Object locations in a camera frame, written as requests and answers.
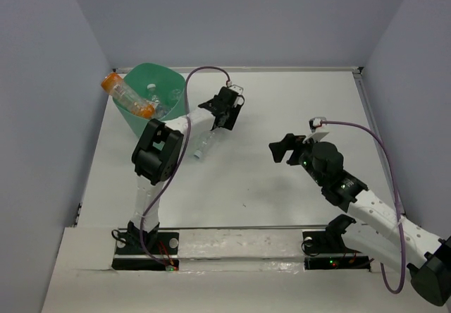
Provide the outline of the clear ribbed bottle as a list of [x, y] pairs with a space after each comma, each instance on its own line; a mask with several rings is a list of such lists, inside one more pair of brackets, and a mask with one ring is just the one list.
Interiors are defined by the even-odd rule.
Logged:
[[156, 118], [164, 118], [177, 104], [182, 93], [181, 89], [157, 89], [152, 97], [152, 101], [156, 103]]
[[214, 144], [216, 139], [216, 133], [214, 131], [206, 131], [203, 133], [198, 140], [196, 150], [193, 153], [194, 158], [197, 160], [202, 160], [208, 153], [211, 146]]

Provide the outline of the clear unlabeled bottle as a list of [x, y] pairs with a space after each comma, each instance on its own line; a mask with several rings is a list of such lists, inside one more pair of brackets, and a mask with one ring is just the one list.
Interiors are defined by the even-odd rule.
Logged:
[[159, 94], [159, 89], [153, 83], [147, 85], [147, 99], [152, 103], [160, 104], [161, 98]]

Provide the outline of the orange label bottle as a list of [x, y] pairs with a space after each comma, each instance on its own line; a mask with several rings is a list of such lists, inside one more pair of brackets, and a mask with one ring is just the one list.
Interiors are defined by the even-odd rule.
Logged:
[[152, 103], [139, 96], [117, 73], [108, 74], [101, 82], [101, 87], [131, 114], [145, 119], [155, 114]]

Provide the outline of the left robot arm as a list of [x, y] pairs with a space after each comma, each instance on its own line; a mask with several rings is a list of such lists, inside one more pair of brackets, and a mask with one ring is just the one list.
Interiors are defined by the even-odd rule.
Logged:
[[126, 241], [137, 251], [148, 253], [155, 247], [162, 192], [178, 170], [189, 139], [217, 128], [232, 130], [244, 102], [241, 87], [222, 87], [212, 99], [185, 116], [167, 122], [156, 119], [148, 122], [132, 153], [137, 196]]

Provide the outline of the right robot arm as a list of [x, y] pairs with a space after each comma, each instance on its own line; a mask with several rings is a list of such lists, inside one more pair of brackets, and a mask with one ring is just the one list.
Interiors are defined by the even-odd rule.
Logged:
[[325, 232], [324, 242], [333, 251], [347, 245], [373, 255], [391, 269], [409, 273], [413, 289], [427, 302], [442, 307], [450, 299], [450, 240], [423, 230], [380, 200], [363, 182], [346, 172], [344, 157], [329, 142], [287, 134], [269, 144], [273, 160], [280, 163], [291, 152], [287, 163], [300, 165], [333, 206], [371, 227], [384, 243], [350, 240], [342, 227]]

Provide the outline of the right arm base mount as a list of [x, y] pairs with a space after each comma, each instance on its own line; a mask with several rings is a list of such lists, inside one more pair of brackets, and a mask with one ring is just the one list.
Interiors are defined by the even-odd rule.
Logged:
[[373, 259], [359, 251], [348, 248], [342, 237], [356, 220], [341, 214], [319, 231], [305, 231], [301, 249], [304, 253], [304, 268], [307, 271], [343, 269], [371, 270]]

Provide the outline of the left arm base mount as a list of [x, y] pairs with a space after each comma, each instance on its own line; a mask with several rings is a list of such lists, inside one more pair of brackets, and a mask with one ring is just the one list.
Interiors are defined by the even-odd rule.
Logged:
[[116, 271], [177, 271], [180, 260], [178, 248], [180, 234], [162, 230], [149, 240], [144, 250], [138, 235], [130, 235], [125, 229], [111, 231], [116, 246], [111, 263]]

